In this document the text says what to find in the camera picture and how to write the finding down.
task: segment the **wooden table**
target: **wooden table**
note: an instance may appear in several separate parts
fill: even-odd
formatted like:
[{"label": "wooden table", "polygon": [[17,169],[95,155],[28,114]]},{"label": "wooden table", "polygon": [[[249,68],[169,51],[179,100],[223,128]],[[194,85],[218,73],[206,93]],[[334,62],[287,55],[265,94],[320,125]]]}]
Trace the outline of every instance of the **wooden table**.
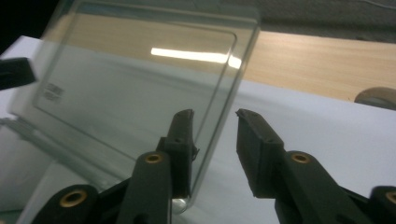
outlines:
[{"label": "wooden table", "polygon": [[[67,30],[64,28],[67,27],[70,19],[72,18],[63,18],[57,28],[48,33],[49,38],[62,38]],[[193,41],[191,40],[193,38],[203,43],[202,46],[195,46],[197,50],[224,49],[224,46],[205,45],[215,38],[222,38],[221,35],[213,35],[210,32],[205,36],[186,35],[185,40],[172,42],[168,41],[172,40],[169,36],[178,33],[184,35],[190,31],[175,30],[171,25],[158,22],[93,15],[80,15],[78,19],[79,22],[74,27],[75,33],[73,38],[69,39],[69,43],[83,48],[142,60],[146,60],[151,55],[149,52],[139,52],[139,48],[151,47],[154,41],[161,42],[160,45],[165,45],[169,49],[180,49],[186,43]],[[159,30],[164,30],[165,36],[153,35]],[[148,42],[147,40],[153,39],[153,36],[157,40]],[[229,40],[223,39],[224,45],[227,45]],[[207,63],[203,66],[197,61],[166,63],[209,72],[219,70],[217,65],[205,67],[208,66]],[[395,71],[395,44],[260,32],[248,61],[244,79],[353,102],[359,92],[372,87],[396,89]]]},{"label": "wooden table", "polygon": [[396,89],[396,45],[261,32],[245,79],[346,101]]}]

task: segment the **black plastic part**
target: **black plastic part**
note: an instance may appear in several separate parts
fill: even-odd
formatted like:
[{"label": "black plastic part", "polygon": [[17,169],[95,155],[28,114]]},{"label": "black plastic part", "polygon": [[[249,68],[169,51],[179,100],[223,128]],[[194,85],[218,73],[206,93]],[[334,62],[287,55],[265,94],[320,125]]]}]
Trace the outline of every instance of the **black plastic part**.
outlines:
[{"label": "black plastic part", "polygon": [[355,192],[353,192],[352,190],[349,189],[345,189],[343,187],[341,187],[341,189],[344,190],[344,192],[347,194],[347,196],[349,197],[350,200],[352,200],[352,202],[354,204],[356,204],[356,206],[358,206],[358,208],[366,215],[368,215],[370,212],[370,207],[369,207],[369,200]]},{"label": "black plastic part", "polygon": [[157,151],[171,158],[173,198],[188,198],[191,194],[191,164],[198,149],[192,140],[191,109],[176,113],[166,138],[161,138]]},{"label": "black plastic part", "polygon": [[276,199],[275,210],[280,224],[303,224],[303,218],[295,206]]},{"label": "black plastic part", "polygon": [[[79,199],[83,199],[82,202],[73,205]],[[49,199],[36,215],[33,224],[97,223],[100,218],[98,199],[96,189],[89,185],[74,185],[62,189]]]},{"label": "black plastic part", "polygon": [[0,60],[0,91],[35,82],[35,74],[26,58]]},{"label": "black plastic part", "polygon": [[115,223],[119,215],[121,203],[128,188],[130,178],[122,181],[99,194],[100,221],[99,223]]},{"label": "black plastic part", "polygon": [[171,164],[166,153],[157,151],[140,156],[124,195],[117,223],[171,223],[171,182]]},{"label": "black plastic part", "polygon": [[372,223],[314,157],[287,152],[280,169],[304,224]]},{"label": "black plastic part", "polygon": [[276,132],[258,113],[239,109],[236,152],[244,168],[250,189],[257,198],[275,198],[272,181],[275,166],[285,149]]},{"label": "black plastic part", "polygon": [[368,202],[370,217],[375,223],[396,223],[396,188],[380,186],[372,190]]}]

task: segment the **clear plastic container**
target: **clear plastic container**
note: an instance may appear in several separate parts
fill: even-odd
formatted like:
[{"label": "clear plastic container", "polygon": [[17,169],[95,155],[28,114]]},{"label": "clear plastic container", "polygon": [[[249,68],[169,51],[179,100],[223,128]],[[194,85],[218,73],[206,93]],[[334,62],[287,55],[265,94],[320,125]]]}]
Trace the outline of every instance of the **clear plastic container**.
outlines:
[{"label": "clear plastic container", "polygon": [[103,190],[130,177],[173,115],[191,108],[193,198],[259,28],[241,10],[205,10],[64,4],[35,57],[39,82],[19,90],[12,113],[42,150]]}]

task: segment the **screw hole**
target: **screw hole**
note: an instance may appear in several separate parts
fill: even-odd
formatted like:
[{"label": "screw hole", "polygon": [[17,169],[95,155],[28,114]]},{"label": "screw hole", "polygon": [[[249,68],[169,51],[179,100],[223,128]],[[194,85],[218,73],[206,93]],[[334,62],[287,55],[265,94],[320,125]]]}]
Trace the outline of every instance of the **screw hole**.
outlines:
[{"label": "screw hole", "polygon": [[59,202],[61,207],[74,207],[87,199],[87,192],[82,189],[75,189],[64,195]]},{"label": "screw hole", "polygon": [[146,157],[147,163],[157,163],[163,160],[163,157],[160,154],[151,154]]},{"label": "screw hole", "polygon": [[294,161],[297,161],[299,163],[309,163],[310,162],[309,157],[306,156],[305,154],[301,154],[301,153],[295,153],[291,156],[291,158]]}]

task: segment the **wooden board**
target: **wooden board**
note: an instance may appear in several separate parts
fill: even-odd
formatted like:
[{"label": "wooden board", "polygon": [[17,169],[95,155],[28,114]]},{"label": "wooden board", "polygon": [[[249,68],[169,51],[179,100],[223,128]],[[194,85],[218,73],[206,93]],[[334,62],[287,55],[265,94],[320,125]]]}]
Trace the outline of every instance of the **wooden board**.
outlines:
[{"label": "wooden board", "polygon": [[396,45],[261,32],[245,79],[353,101],[372,87],[396,89]]}]

